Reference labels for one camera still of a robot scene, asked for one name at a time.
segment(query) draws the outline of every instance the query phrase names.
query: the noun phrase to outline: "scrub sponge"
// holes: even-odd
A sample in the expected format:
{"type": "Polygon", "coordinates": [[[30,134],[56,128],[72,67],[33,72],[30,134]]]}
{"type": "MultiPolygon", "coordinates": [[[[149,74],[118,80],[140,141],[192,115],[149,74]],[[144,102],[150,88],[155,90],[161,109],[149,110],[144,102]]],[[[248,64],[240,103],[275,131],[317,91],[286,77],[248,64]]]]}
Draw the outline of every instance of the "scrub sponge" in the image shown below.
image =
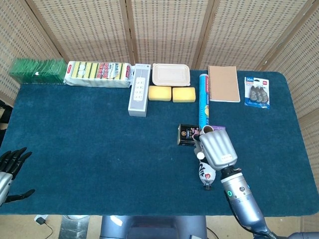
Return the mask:
{"type": "Polygon", "coordinates": [[[150,86],[149,100],[150,101],[170,101],[171,87],[170,86],[150,86]]]}
{"type": "Polygon", "coordinates": [[[173,102],[195,102],[196,93],[194,87],[173,88],[173,102]]]}

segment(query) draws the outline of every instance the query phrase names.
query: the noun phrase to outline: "robot finger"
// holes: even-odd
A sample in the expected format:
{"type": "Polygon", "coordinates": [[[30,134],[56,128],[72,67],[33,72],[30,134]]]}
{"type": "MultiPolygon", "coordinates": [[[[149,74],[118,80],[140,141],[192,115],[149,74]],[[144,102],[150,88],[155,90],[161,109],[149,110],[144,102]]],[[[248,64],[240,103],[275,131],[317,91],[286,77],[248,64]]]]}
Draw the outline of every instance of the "robot finger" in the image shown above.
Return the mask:
{"type": "Polygon", "coordinates": [[[2,172],[6,165],[8,164],[8,162],[10,161],[10,159],[15,155],[15,153],[17,153],[18,150],[13,151],[11,154],[8,154],[4,160],[2,161],[2,164],[0,165],[0,172],[2,172]]]}
{"type": "Polygon", "coordinates": [[[22,200],[25,198],[30,197],[33,193],[35,192],[35,189],[31,189],[29,191],[27,191],[26,193],[20,194],[20,195],[11,195],[11,196],[7,196],[5,203],[10,203],[10,202],[14,202],[17,200],[22,200]]]}
{"type": "Polygon", "coordinates": [[[11,154],[11,151],[5,152],[3,155],[0,157],[0,165],[2,164],[2,161],[9,155],[11,154]]]}
{"type": "Polygon", "coordinates": [[[18,172],[20,171],[23,163],[25,162],[25,160],[27,158],[30,157],[30,155],[32,154],[32,152],[28,152],[26,154],[24,154],[21,158],[19,158],[15,164],[12,166],[11,170],[8,173],[11,173],[13,175],[12,180],[15,179],[16,175],[18,174],[18,172]]]}
{"type": "Polygon", "coordinates": [[[15,153],[12,157],[12,159],[10,159],[10,161],[6,164],[5,169],[3,170],[4,172],[9,172],[10,169],[12,168],[12,166],[14,165],[14,163],[20,158],[20,156],[26,151],[26,147],[20,149],[17,153],[15,153]]]}

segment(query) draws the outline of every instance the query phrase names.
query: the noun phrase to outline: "white power strip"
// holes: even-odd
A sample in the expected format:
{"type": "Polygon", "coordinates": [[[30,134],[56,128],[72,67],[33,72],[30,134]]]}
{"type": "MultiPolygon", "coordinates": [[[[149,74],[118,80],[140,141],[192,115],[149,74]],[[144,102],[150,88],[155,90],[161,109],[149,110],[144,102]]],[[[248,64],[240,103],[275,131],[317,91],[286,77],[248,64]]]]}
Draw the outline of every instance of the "white power strip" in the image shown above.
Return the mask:
{"type": "Polygon", "coordinates": [[[129,101],[129,115],[146,117],[150,84],[151,65],[136,64],[134,81],[129,101]]]}

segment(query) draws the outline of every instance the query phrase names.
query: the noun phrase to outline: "spiral notebook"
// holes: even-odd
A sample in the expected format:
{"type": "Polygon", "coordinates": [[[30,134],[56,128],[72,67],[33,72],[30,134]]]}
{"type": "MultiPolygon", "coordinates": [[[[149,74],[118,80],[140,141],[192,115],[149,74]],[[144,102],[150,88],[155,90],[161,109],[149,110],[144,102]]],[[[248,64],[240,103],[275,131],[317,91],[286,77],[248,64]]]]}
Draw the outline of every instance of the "spiral notebook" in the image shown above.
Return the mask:
{"type": "Polygon", "coordinates": [[[208,66],[209,100],[240,102],[236,66],[208,66]]]}

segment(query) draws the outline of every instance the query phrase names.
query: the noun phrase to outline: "plastic food container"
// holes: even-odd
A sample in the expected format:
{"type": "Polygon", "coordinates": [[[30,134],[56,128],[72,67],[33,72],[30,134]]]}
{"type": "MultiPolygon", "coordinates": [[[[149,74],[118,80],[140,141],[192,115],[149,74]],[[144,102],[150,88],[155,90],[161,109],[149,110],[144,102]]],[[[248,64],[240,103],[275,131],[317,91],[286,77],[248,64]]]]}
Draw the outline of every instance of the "plastic food container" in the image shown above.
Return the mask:
{"type": "Polygon", "coordinates": [[[183,64],[153,64],[152,81],[157,86],[189,86],[189,67],[183,64]]]}

